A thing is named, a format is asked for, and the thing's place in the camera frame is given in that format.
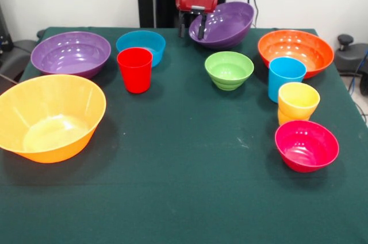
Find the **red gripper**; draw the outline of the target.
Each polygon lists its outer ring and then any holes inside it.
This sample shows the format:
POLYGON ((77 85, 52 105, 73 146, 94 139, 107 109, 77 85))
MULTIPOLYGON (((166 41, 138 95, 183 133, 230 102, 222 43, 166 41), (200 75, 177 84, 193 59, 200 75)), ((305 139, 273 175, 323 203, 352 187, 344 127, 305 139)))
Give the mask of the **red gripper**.
POLYGON ((175 0, 177 9, 179 10, 179 37, 185 36, 185 12, 204 12, 201 14, 201 23, 198 28, 198 39, 204 38, 206 13, 215 10, 218 0, 175 0))

